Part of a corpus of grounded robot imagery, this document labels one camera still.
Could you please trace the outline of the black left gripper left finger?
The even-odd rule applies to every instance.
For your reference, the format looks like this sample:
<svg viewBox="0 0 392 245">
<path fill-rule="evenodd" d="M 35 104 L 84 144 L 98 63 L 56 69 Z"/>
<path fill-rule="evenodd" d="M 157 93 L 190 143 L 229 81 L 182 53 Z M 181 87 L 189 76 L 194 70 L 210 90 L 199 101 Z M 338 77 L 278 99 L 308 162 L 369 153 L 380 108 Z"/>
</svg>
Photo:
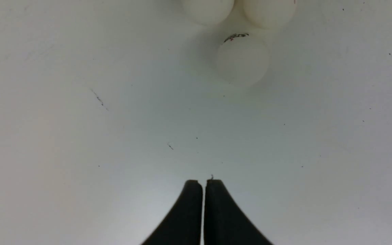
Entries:
<svg viewBox="0 0 392 245">
<path fill-rule="evenodd" d="M 202 200 L 202 186 L 197 180 L 187 180 L 173 207 L 143 244 L 199 245 Z"/>
</svg>

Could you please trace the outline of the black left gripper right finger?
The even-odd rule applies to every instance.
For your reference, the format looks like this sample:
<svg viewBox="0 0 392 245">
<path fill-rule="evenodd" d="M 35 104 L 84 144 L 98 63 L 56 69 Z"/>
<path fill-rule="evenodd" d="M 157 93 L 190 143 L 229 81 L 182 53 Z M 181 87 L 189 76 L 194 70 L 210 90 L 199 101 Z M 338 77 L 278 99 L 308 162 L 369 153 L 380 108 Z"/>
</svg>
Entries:
<svg viewBox="0 0 392 245">
<path fill-rule="evenodd" d="M 222 180 L 209 179 L 205 189 L 205 245 L 271 245 L 234 201 Z"/>
</svg>

